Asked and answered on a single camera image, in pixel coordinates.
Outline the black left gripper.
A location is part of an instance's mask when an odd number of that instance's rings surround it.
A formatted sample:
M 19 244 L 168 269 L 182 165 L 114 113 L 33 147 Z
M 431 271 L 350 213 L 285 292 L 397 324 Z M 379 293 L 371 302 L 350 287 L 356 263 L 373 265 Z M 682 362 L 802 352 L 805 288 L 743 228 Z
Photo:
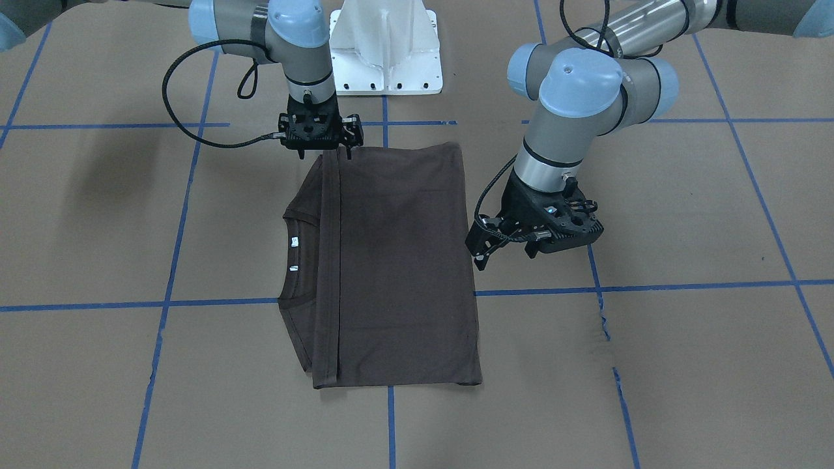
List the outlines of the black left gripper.
M 554 253 L 580 248 L 598 240 L 604 231 L 596 216 L 598 205 L 587 199 L 575 177 L 566 179 L 565 190 L 544 193 L 531 189 L 512 173 L 504 188 L 501 209 L 495 218 L 477 218 L 468 230 L 465 245 L 477 270 L 483 271 L 492 253 L 509 243 L 504 237 L 521 238 L 525 253 Z

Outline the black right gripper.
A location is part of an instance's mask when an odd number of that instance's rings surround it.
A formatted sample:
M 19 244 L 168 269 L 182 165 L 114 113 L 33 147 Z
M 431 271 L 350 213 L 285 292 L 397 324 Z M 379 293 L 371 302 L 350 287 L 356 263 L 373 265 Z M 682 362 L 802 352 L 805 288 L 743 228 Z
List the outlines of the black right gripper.
M 343 146 L 346 159 L 352 160 L 352 149 L 364 144 L 360 116 L 340 115 L 338 96 L 333 94 L 322 103 L 311 99 L 301 101 L 288 97 L 285 113 L 280 113 L 281 145 L 297 151 L 304 160 L 307 150 L 334 150 Z

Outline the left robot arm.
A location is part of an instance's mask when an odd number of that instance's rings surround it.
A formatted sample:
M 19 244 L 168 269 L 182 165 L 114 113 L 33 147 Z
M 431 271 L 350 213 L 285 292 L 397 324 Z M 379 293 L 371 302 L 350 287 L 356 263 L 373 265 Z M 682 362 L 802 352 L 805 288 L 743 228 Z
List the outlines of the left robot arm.
M 595 137 L 666 113 L 678 75 L 658 54 L 704 29 L 795 38 L 832 35 L 831 1 L 640 1 L 572 29 L 554 44 L 524 44 L 510 57 L 513 92 L 537 107 L 515 157 L 497 216 L 476 212 L 467 248 L 478 270 L 492 253 L 523 243 L 530 258 L 592 244 L 603 226 L 577 175 Z

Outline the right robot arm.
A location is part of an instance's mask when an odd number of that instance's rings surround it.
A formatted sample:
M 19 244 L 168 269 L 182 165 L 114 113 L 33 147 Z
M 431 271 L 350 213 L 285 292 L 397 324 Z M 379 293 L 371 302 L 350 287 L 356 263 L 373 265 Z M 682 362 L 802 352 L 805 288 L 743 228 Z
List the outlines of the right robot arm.
M 259 66 L 277 63 L 288 86 L 287 109 L 279 115 L 276 130 L 240 142 L 239 147 L 277 140 L 303 158 L 309 150 L 343 147 L 350 152 L 364 144 L 360 116 L 343 116 L 339 110 L 330 25 L 321 2 L 161 1 L 159 5 L 188 13 L 196 43 L 167 69 L 162 88 L 170 119 L 188 137 L 210 145 L 177 118 L 169 99 L 169 82 L 188 57 L 216 50 L 252 60 L 244 82 L 257 84 Z

